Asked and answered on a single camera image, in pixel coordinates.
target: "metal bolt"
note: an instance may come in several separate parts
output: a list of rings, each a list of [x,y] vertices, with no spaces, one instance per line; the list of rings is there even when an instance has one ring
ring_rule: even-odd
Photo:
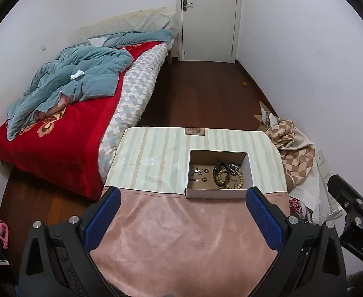
[[[69,218],[69,223],[76,224],[79,220],[80,218],[78,216],[73,215],[72,217]]]
[[[42,225],[41,221],[35,221],[33,223],[33,228],[34,229],[38,229],[39,227],[41,227],[41,225]]]
[[[326,227],[328,227],[328,228],[334,228],[334,223],[332,222],[332,221],[330,221],[330,220],[327,220],[326,221]]]
[[[291,224],[297,224],[298,223],[298,218],[295,217],[294,215],[292,215],[291,217],[289,217],[289,222]]]

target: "pink object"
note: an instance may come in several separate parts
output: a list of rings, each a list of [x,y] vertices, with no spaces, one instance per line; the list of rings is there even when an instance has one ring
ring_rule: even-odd
[[[3,242],[3,248],[8,249],[8,226],[0,220],[0,242]]]

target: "brown label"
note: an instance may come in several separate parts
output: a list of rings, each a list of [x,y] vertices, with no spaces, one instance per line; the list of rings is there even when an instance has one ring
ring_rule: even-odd
[[[204,128],[185,128],[185,135],[198,135],[198,136],[205,136],[205,129]]]

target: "blue gripper pad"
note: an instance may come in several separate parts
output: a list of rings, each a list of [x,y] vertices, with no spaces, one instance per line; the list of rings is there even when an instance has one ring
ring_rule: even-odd
[[[110,187],[97,203],[89,206],[79,230],[86,252],[99,246],[120,206],[121,192],[115,187]]]
[[[288,231],[286,216],[277,205],[269,203],[255,186],[246,191],[246,206],[268,247],[272,250],[281,251]]]

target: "checkered bed sheet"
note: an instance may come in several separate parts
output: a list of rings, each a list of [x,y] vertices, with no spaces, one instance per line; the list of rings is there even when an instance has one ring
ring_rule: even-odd
[[[155,81],[173,40],[144,52],[125,73],[120,101],[99,146],[98,167],[106,182],[115,152],[127,128],[134,127],[154,91]]]

